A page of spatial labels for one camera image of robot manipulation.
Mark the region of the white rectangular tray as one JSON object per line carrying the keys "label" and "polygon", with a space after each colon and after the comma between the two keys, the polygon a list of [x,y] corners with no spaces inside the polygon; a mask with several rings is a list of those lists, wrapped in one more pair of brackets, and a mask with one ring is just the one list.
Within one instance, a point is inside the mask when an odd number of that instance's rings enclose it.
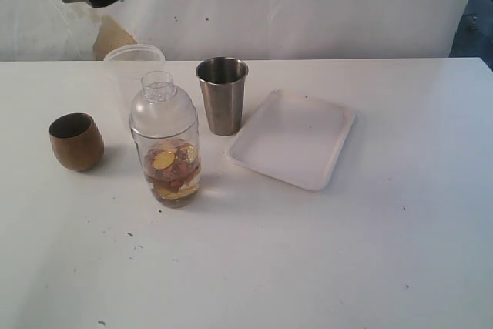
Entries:
{"label": "white rectangular tray", "polygon": [[356,117],[352,108],[272,91],[226,149],[238,166],[308,191],[322,190]]}

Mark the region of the clear dome shaker lid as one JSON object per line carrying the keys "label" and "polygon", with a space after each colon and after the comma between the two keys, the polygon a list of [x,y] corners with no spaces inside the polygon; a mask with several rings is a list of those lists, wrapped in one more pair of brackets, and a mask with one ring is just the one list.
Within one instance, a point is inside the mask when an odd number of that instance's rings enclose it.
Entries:
{"label": "clear dome shaker lid", "polygon": [[152,71],[141,78],[141,90],[132,101],[131,133],[148,139],[178,136],[198,121],[189,95],[165,71]]}

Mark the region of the clear plastic shaker cup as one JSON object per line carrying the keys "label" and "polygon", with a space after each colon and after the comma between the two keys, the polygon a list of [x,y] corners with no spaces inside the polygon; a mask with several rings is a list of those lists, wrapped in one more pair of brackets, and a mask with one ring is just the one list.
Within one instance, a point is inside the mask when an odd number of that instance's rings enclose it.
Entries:
{"label": "clear plastic shaker cup", "polygon": [[172,209],[189,204],[200,188],[198,123],[174,136],[151,138],[132,131],[132,138],[155,199]]}

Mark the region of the translucent plastic container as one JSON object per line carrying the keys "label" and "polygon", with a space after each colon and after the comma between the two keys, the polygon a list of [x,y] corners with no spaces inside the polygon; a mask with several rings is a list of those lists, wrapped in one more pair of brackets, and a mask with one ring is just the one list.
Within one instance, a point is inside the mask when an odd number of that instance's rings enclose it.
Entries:
{"label": "translucent plastic container", "polygon": [[132,100],[141,91],[141,78],[148,72],[163,71],[166,58],[153,45],[131,44],[119,47],[103,59],[112,83],[119,120],[125,131],[129,129]]}

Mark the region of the wooden blocks and coins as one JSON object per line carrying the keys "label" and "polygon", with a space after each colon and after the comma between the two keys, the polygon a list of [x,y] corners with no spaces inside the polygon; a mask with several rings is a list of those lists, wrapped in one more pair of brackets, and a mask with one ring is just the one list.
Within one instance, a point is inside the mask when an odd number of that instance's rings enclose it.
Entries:
{"label": "wooden blocks and coins", "polygon": [[178,203],[200,188],[200,152],[192,143],[162,141],[142,161],[151,193],[161,203]]}

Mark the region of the brown wooden cup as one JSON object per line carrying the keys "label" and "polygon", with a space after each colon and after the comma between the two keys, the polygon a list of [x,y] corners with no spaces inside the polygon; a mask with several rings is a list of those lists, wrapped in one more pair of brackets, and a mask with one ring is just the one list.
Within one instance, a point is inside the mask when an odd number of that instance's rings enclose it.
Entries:
{"label": "brown wooden cup", "polygon": [[83,112],[69,113],[53,121],[49,138],[55,158],[68,170],[90,170],[104,154],[102,135],[94,119]]}

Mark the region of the brown cardboard piece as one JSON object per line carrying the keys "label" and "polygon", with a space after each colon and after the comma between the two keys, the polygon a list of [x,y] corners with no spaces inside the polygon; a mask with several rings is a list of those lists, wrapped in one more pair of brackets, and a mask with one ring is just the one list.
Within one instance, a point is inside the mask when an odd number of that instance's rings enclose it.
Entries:
{"label": "brown cardboard piece", "polygon": [[102,61],[111,51],[136,44],[137,41],[111,16],[101,17],[101,24],[93,44],[92,51],[95,60]]}

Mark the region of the stainless steel cup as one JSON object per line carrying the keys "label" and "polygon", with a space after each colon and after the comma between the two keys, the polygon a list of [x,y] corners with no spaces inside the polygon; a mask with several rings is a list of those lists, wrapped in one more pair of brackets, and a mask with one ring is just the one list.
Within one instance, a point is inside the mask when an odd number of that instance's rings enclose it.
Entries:
{"label": "stainless steel cup", "polygon": [[249,69],[232,57],[213,57],[196,67],[209,129],[218,136],[240,130],[244,86]]}

